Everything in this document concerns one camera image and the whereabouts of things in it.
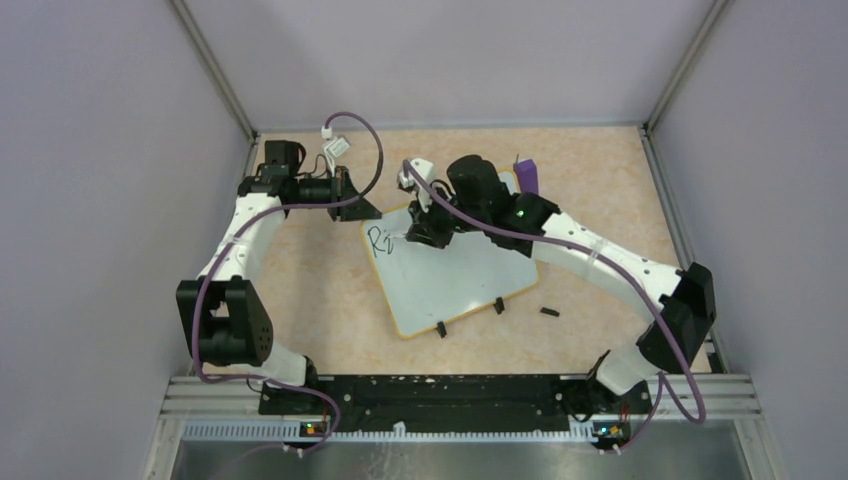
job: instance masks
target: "white connector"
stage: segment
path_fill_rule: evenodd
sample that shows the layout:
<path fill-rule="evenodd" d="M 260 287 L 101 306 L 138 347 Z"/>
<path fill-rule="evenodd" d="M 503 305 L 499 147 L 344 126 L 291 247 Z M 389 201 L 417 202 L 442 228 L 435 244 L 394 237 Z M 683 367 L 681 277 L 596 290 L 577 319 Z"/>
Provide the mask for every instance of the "white connector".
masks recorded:
<path fill-rule="evenodd" d="M 321 129 L 321 135 L 324 135 L 324 129 Z M 324 149 L 324 156 L 327 157 L 327 171 L 330 172 L 331 175 L 335 174 L 336 171 L 336 160 L 339 159 L 348 149 L 350 149 L 350 142 L 347 141 L 344 135 L 340 135 L 338 137 L 332 137 L 321 146 Z"/>
<path fill-rule="evenodd" d="M 412 168 L 421 175 L 428 185 L 436 179 L 436 167 L 433 166 L 433 162 L 429 162 L 423 158 L 411 158 L 407 160 L 409 160 L 409 163 L 412 164 Z M 405 172 L 403 167 L 401 167 L 398 172 L 398 186 L 407 191 L 415 191 L 421 210 L 425 212 L 430 210 L 430 204 L 433 203 L 433 199 L 430 198 L 430 194 L 427 190 L 421 188 L 415 178 L 411 174 Z"/>

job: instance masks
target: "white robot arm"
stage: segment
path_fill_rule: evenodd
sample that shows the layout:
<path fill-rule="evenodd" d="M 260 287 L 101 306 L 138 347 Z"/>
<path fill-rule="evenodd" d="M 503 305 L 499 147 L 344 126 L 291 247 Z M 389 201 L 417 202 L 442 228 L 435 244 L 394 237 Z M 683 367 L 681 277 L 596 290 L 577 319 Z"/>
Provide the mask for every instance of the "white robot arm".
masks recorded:
<path fill-rule="evenodd" d="M 416 158 L 409 165 L 430 186 L 435 179 L 432 163 Z M 661 312 L 685 361 L 691 365 L 715 319 L 712 275 L 708 269 L 697 263 L 680 270 L 653 262 L 589 231 L 536 194 L 510 194 L 498 179 L 494 166 L 477 155 L 455 161 L 447 175 L 455 193 L 438 186 L 424 188 L 416 175 L 405 169 L 399 172 L 398 186 L 417 195 L 409 206 L 413 224 L 406 235 L 408 241 L 444 248 L 454 233 L 480 230 L 434 202 L 435 192 L 455 210 L 478 223 L 519 233 L 525 238 L 509 238 L 484 230 L 499 247 L 566 268 L 633 307 L 650 324 L 648 329 L 635 343 L 607 352 L 590 372 L 590 377 L 616 395 L 625 394 L 662 370 L 681 372 L 679 359 L 660 331 L 654 314 L 634 288 L 634 282 Z M 422 195 L 423 190 L 430 192 Z M 573 247 L 545 241 L 550 239 L 565 240 Z M 597 261 L 599 256 L 623 268 L 630 279 Z"/>
<path fill-rule="evenodd" d="M 301 386 L 314 367 L 308 358 L 294 353 L 274 339 L 273 326 L 253 287 L 274 231 L 288 215 L 286 205 L 336 204 L 330 218 L 358 221 L 382 215 L 353 187 L 347 168 L 335 166 L 318 178 L 298 172 L 305 149 L 288 141 L 265 142 L 265 162 L 255 176 L 245 178 L 238 190 L 233 219 L 215 255 L 197 278 L 180 282 L 177 306 L 189 351 L 198 300 L 200 332 L 198 352 L 204 362 L 235 366 L 249 373 Z M 219 259 L 229 244 L 224 259 Z M 201 295 L 204 278 L 219 267 Z"/>

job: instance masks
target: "small whiteboard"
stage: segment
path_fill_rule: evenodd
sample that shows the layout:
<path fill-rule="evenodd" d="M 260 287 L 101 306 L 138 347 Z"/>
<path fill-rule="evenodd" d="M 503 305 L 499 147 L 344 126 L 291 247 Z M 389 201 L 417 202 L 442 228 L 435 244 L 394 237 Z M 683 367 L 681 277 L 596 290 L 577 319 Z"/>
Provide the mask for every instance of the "small whiteboard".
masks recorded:
<path fill-rule="evenodd" d="M 500 179 L 516 191 L 512 172 Z M 529 289 L 536 262 L 497 247 L 482 232 L 454 234 L 444 250 L 407 242 L 406 205 L 362 222 L 362 239 L 389 303 L 398 335 L 409 338 Z"/>

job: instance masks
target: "white wall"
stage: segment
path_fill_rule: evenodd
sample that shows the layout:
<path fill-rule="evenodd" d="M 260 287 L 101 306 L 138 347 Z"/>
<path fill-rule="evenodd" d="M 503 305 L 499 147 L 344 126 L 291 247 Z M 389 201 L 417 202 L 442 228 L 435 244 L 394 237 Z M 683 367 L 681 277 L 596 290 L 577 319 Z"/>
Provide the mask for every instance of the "white wall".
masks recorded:
<path fill-rule="evenodd" d="M 137 478 L 246 144 L 165 1 L 4 1 L 0 65 L 0 477 Z"/>
<path fill-rule="evenodd" d="M 638 122 L 711 0 L 189 0 L 259 129 Z"/>
<path fill-rule="evenodd" d="M 736 2 L 660 127 L 716 322 L 791 478 L 844 478 L 848 3 Z"/>

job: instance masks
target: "wooden floor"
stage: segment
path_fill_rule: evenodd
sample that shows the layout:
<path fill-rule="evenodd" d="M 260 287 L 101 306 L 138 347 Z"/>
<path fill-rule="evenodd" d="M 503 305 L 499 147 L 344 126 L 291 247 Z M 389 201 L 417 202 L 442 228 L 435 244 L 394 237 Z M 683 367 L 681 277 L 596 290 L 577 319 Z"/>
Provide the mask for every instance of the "wooden floor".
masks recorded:
<path fill-rule="evenodd" d="M 367 132 L 347 133 L 341 164 L 364 187 L 376 147 Z M 368 199 L 383 211 L 411 200 L 396 187 L 400 162 L 423 157 L 441 177 L 476 153 L 500 170 L 517 154 L 539 167 L 540 194 L 595 232 L 656 261 L 676 263 L 671 239 L 635 127 L 416 130 L 380 132 L 383 175 Z M 306 168 L 320 152 L 319 132 L 266 134 L 303 143 Z M 260 145 L 257 164 L 263 161 Z M 634 342 L 646 324 L 603 290 L 539 264 L 540 282 L 509 299 L 428 332 L 400 338 L 366 255 L 358 222 L 333 223 L 325 211 L 296 211 L 279 229 L 257 282 L 277 341 L 309 356 L 320 373 L 579 373 L 609 348 Z M 540 307 L 561 312 L 542 315 Z M 708 371 L 703 352 L 693 370 Z"/>

